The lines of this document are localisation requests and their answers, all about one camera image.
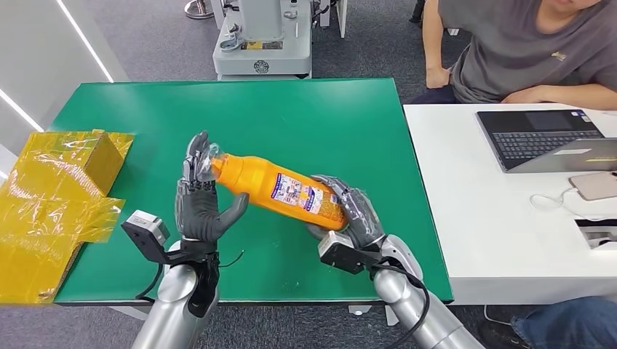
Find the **person's arm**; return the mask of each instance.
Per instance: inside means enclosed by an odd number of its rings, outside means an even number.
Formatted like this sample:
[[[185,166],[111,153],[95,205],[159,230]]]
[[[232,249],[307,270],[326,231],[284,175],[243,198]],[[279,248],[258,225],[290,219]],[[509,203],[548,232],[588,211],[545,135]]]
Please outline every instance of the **person's arm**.
[[[562,103],[599,111],[617,110],[617,92],[600,84],[579,86],[540,85],[515,92],[502,103]]]
[[[426,60],[426,86],[437,89],[450,82],[450,72],[442,66],[443,22],[439,15],[439,0],[426,0],[422,39]]]

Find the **shoe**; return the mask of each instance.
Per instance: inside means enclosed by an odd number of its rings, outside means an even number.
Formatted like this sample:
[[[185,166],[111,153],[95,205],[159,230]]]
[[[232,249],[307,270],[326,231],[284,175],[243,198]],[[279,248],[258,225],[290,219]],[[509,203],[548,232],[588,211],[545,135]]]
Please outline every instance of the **shoe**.
[[[509,325],[486,321],[478,330],[480,341],[487,349],[531,349]]]

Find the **plastic bottle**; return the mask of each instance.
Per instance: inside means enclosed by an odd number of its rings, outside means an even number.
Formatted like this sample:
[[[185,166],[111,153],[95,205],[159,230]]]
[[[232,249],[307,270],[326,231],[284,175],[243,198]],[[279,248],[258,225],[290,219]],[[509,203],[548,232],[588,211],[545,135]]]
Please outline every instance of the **plastic bottle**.
[[[251,204],[323,228],[346,224],[338,197],[326,185],[257,156],[233,156],[210,145],[199,179],[216,180],[232,193],[248,193]]]

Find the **person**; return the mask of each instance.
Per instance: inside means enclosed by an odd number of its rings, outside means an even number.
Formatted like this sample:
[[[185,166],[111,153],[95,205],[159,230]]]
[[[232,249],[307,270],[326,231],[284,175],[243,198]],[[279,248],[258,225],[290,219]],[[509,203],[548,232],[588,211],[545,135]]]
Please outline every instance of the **person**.
[[[443,28],[473,34],[442,66]],[[617,0],[427,0],[415,104],[564,103],[617,110]]]
[[[479,328],[479,334],[491,349],[617,348],[617,304],[602,297],[547,305],[514,317],[510,324],[490,321]]]

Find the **phone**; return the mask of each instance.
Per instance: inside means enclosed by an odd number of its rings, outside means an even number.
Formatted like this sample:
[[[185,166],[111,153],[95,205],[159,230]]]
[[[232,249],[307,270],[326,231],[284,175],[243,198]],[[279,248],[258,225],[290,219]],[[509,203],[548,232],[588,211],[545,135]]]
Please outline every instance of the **phone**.
[[[570,184],[587,201],[617,196],[617,172],[600,172],[570,178]]]

